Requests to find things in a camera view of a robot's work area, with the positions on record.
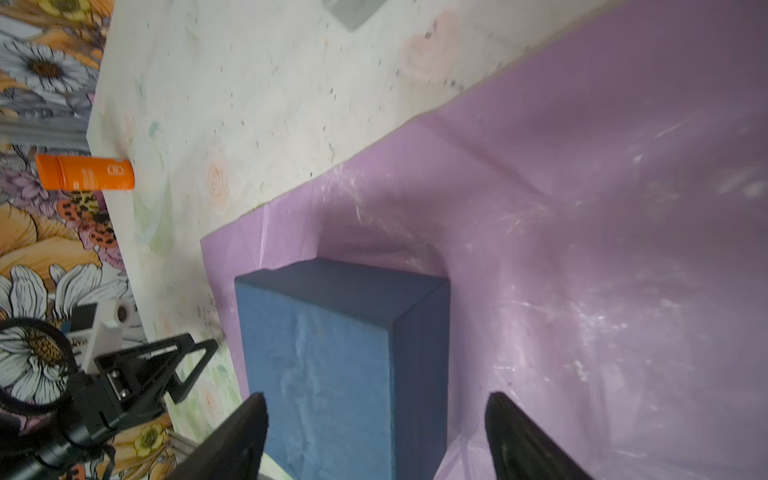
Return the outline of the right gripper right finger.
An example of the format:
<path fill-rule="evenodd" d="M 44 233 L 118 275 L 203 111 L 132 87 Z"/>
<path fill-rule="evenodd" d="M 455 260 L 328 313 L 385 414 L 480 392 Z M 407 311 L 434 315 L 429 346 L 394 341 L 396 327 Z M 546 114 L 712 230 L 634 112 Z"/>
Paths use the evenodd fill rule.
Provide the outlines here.
<path fill-rule="evenodd" d="M 484 425 L 499 480 L 592 480 L 505 393 L 489 395 Z"/>

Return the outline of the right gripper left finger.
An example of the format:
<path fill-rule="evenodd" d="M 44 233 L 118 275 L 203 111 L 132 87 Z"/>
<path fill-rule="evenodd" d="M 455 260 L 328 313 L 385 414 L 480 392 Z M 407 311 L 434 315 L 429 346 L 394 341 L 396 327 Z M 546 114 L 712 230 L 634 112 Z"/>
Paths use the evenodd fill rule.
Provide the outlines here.
<path fill-rule="evenodd" d="M 175 468 L 169 479 L 257 480 L 268 427 L 264 395 L 250 395 Z"/>

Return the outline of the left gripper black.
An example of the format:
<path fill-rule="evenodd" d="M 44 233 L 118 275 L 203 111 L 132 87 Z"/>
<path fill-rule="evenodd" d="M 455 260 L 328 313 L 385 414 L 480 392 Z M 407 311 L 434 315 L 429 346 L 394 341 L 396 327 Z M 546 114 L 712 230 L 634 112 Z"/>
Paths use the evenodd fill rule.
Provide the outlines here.
<path fill-rule="evenodd" d="M 215 339 L 194 342 L 182 334 L 100 355 L 100 375 L 79 373 L 70 396 L 42 429 L 1 443 L 3 479 L 60 479 L 75 465 L 109 452 L 108 442 L 124 430 L 161 414 L 166 393 L 183 402 L 219 347 Z M 179 370 L 190 357 L 196 363 Z"/>

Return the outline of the dark blue gift box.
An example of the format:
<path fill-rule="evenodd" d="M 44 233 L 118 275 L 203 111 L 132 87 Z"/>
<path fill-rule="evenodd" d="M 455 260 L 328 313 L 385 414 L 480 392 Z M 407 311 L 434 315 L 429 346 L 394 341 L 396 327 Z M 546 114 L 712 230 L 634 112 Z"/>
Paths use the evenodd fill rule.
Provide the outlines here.
<path fill-rule="evenodd" d="M 450 283 L 326 259 L 235 281 L 267 454 L 295 479 L 431 479 L 447 448 Z"/>

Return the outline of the purple wrapping paper sheet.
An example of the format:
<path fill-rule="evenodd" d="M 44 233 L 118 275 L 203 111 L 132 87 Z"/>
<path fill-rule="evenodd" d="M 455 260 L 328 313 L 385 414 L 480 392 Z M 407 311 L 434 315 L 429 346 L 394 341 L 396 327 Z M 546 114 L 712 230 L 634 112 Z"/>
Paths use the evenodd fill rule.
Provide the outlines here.
<path fill-rule="evenodd" d="M 452 283 L 449 447 L 504 391 L 597 479 L 767 475 L 767 5 L 628 1 L 202 240 Z"/>

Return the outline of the orange tube bottle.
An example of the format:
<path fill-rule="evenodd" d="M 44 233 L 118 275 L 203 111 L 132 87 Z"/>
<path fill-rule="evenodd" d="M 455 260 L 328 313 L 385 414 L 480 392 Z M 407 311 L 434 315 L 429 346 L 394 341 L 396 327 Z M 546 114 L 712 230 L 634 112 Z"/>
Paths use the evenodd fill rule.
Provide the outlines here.
<path fill-rule="evenodd" d="M 40 153 L 35 164 L 45 190 L 130 191 L 135 187 L 129 160 Z"/>

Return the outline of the grey tape dispenser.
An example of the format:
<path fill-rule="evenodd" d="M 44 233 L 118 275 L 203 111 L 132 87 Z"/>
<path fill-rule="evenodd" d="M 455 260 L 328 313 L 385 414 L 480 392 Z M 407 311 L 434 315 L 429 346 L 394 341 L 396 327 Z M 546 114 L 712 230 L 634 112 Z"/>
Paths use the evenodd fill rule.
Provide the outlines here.
<path fill-rule="evenodd" d="M 348 31 L 354 32 L 367 22 L 386 0 L 322 0 L 324 9 Z"/>

